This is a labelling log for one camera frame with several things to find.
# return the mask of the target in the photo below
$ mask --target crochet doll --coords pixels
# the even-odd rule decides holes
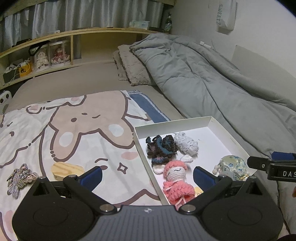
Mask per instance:
[[[70,55],[65,53],[65,61],[70,59]],[[54,54],[54,57],[51,59],[52,64],[60,64],[64,62],[63,50],[61,48],[57,48]]]
[[[194,187],[185,182],[186,171],[186,164],[179,160],[170,161],[163,170],[163,175],[168,180],[163,183],[163,192],[177,210],[195,198]]]
[[[48,60],[47,60],[47,56],[44,52],[39,52],[38,54],[38,58],[36,60],[36,67],[37,69],[40,69],[41,67],[45,67],[49,64]]]
[[[152,139],[152,142],[151,138],[147,137],[146,143],[148,147],[147,156],[152,158],[152,169],[155,174],[160,174],[163,172],[165,164],[176,155],[178,147],[171,135],[167,135],[163,139],[160,135],[157,135]]]

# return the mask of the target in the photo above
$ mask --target gray duvet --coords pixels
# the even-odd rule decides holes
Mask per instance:
[[[187,118],[213,116],[251,156],[296,153],[296,104],[240,74],[227,59],[189,38],[152,34],[131,45],[158,87]],[[296,233],[293,183],[256,173]]]

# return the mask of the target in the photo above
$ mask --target dark crochet toy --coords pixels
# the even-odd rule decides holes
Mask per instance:
[[[160,135],[154,137],[151,141],[150,137],[146,138],[146,143],[149,151],[147,152],[147,156],[152,158],[152,165],[161,165],[166,164],[170,161],[178,150],[176,143],[174,142],[174,138],[172,135],[167,135],[163,139]]]

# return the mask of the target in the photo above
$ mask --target glass bottle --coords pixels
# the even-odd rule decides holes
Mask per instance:
[[[172,16],[171,16],[171,13],[169,12],[167,20],[165,21],[165,29],[164,29],[165,33],[170,34],[171,28],[172,28]]]

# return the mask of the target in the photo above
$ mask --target pillow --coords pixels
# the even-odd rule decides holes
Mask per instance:
[[[126,71],[123,67],[123,64],[122,64],[122,61],[121,61],[121,58],[119,55],[119,50],[116,50],[113,53],[113,58],[114,58],[116,66],[117,66],[118,77],[119,77],[118,79],[119,80],[128,80],[128,77],[126,75]]]
[[[130,45],[120,45],[118,49],[131,86],[156,85],[145,65],[133,54],[129,47]]]

